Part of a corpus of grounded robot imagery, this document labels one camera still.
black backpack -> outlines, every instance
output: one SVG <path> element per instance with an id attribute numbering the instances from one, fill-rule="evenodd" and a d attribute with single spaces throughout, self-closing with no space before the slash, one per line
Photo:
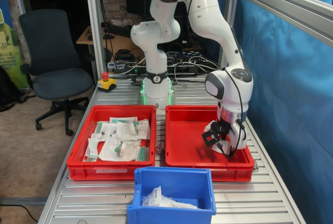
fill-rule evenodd
<path id="1" fill-rule="evenodd" d="M 0 66 L 0 112 L 9 110 L 14 106 L 13 102 L 24 103 L 28 98 L 36 97 L 29 96 L 23 100 L 20 99 L 24 93 L 21 93 L 11 81 L 5 69 Z"/>

green poster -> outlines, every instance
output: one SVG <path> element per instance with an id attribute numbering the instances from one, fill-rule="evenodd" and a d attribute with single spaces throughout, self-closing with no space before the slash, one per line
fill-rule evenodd
<path id="1" fill-rule="evenodd" d="M 28 88 L 25 75 L 20 72 L 21 53 L 10 17 L 7 0 L 0 0 L 0 66 L 5 69 L 17 88 Z"/>

red button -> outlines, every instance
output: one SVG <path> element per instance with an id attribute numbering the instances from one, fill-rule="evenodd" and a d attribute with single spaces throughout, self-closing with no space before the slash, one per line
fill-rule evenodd
<path id="1" fill-rule="evenodd" d="M 102 80 L 104 80 L 104 81 L 109 80 L 109 73 L 107 73 L 107 72 L 103 72 L 103 73 L 102 73 Z"/>

chair wheel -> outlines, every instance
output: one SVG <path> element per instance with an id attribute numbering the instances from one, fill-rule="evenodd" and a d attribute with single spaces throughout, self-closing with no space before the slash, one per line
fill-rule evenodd
<path id="1" fill-rule="evenodd" d="M 41 130 L 42 129 L 42 125 L 41 124 L 36 124 L 36 130 Z"/>
<path id="2" fill-rule="evenodd" d="M 74 132 L 71 129 L 66 129 L 66 135 L 67 136 L 72 136 L 74 134 Z"/>

aluminum table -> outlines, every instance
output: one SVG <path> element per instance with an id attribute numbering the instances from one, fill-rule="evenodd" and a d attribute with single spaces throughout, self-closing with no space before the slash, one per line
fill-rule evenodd
<path id="1" fill-rule="evenodd" d="M 204 76 L 194 80 L 204 80 Z M 130 80 L 118 80 L 110 93 L 95 90 L 78 133 L 92 106 L 137 104 L 140 88 Z M 176 85 L 177 104 L 215 105 L 216 99 L 206 93 L 203 83 Z M 250 182 L 214 182 L 216 215 L 213 224 L 305 223 L 289 191 L 283 183 L 263 144 L 249 120 L 247 145 L 257 165 Z M 165 142 L 165 112 L 157 111 L 157 145 Z M 48 197 L 39 224 L 126 224 L 127 204 L 134 194 L 133 181 L 73 181 L 66 159 Z M 164 166 L 164 158 L 156 157 L 156 166 Z"/>

